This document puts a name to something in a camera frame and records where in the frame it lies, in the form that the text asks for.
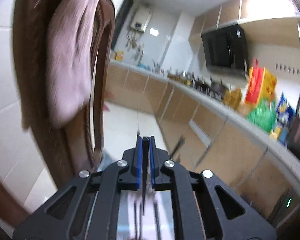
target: floor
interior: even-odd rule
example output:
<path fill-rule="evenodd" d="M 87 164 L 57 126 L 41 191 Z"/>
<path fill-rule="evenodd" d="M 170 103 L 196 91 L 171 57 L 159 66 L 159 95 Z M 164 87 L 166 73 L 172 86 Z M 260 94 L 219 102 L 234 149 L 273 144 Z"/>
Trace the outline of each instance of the floor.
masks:
<path fill-rule="evenodd" d="M 104 149 L 110 162 L 122 158 L 125 150 L 136 146 L 138 130 L 140 136 L 154 136 L 156 146 L 166 150 L 157 121 L 152 114 L 139 113 L 107 102 L 109 111 L 104 111 Z M 48 169 L 45 167 L 29 193 L 24 207 L 33 212 L 57 190 Z"/>

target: pink cloth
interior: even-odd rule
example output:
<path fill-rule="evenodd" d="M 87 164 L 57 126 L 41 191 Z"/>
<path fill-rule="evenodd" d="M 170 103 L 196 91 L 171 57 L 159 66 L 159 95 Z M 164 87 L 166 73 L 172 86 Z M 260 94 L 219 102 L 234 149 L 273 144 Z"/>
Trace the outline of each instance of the pink cloth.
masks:
<path fill-rule="evenodd" d="M 90 47 L 99 0 L 62 0 L 47 32 L 46 85 L 51 124 L 61 128 L 91 94 Z"/>

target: water heater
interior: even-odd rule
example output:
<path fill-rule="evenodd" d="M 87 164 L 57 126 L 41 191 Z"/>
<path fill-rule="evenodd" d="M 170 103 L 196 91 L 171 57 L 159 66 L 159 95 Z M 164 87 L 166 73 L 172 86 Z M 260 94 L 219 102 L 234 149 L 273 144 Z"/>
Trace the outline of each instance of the water heater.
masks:
<path fill-rule="evenodd" d="M 145 32 L 152 16 L 152 10 L 149 7 L 139 6 L 130 27 L 140 32 Z"/>

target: blue package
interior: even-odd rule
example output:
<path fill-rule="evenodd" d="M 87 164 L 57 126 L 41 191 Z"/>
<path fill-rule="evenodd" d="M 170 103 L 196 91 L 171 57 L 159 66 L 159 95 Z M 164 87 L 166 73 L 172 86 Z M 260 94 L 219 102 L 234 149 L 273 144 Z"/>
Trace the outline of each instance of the blue package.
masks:
<path fill-rule="evenodd" d="M 277 106 L 276 114 L 277 120 L 288 127 L 290 127 L 291 121 L 296 115 L 296 112 L 289 105 L 283 92 L 281 93 L 281 98 Z"/>

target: silver screw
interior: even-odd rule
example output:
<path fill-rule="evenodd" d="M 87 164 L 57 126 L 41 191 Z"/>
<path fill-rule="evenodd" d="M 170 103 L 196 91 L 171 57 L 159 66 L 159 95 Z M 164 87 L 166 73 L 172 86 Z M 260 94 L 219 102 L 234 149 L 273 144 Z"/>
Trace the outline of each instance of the silver screw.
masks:
<path fill-rule="evenodd" d="M 125 160 L 119 160 L 119 161 L 117 162 L 117 165 L 118 165 L 119 167 L 125 167 L 125 166 L 128 165 L 128 162 L 125 161 Z"/>
<path fill-rule="evenodd" d="M 205 178 L 211 178 L 212 176 L 213 176 L 213 173 L 212 173 L 212 171 L 210 171 L 210 170 L 204 170 L 203 172 L 202 172 L 202 175 L 205 177 Z"/>
<path fill-rule="evenodd" d="M 80 177 L 80 178 L 86 178 L 86 177 L 88 177 L 89 175 L 90 175 L 90 172 L 89 172 L 89 171 L 86 171 L 86 170 L 80 171 L 80 172 L 79 172 L 79 177 Z"/>
<path fill-rule="evenodd" d="M 172 161 L 172 160 L 165 161 L 164 166 L 171 168 L 174 166 L 174 161 Z"/>

